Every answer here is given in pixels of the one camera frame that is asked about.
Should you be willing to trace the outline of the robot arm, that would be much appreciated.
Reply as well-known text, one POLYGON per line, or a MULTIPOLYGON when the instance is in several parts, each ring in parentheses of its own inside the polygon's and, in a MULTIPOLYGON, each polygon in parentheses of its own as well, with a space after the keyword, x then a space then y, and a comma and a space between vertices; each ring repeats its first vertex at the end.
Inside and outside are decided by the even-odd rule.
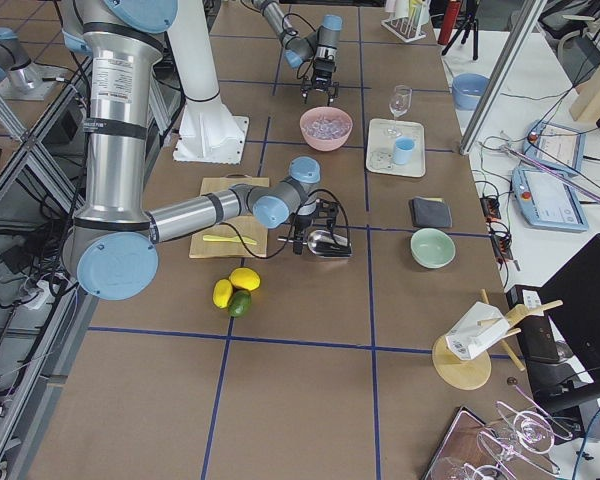
POLYGON ((66 1, 66 46, 92 60, 86 199, 73 217, 63 262, 81 287, 105 300, 130 298, 153 280, 159 243, 252 215, 269 229, 306 227, 318 211, 320 167, 295 159, 271 187, 238 184, 174 205, 142 206, 153 68, 173 53, 185 101, 175 157, 235 164, 248 121, 223 103, 204 7, 199 1, 66 1))
POLYGON ((337 70, 342 18, 326 14, 321 25, 314 28, 299 14, 283 13, 278 1, 241 1, 241 4, 263 16, 273 30, 285 60, 296 70, 296 78, 301 81, 304 102, 307 102, 312 91, 317 91, 326 95, 326 105, 331 106, 339 93, 339 83, 333 80, 333 75, 337 70), (292 16, 303 20, 311 28, 311 33, 301 36, 289 20, 292 16))

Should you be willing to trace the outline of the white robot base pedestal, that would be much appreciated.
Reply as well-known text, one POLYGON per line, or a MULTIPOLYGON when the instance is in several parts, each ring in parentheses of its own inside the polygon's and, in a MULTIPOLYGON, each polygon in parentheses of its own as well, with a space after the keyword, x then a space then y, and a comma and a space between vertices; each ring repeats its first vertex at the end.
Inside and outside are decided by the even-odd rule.
POLYGON ((232 115, 222 101, 201 1, 178 3, 168 38, 185 99, 174 159, 240 163, 249 119, 232 115))

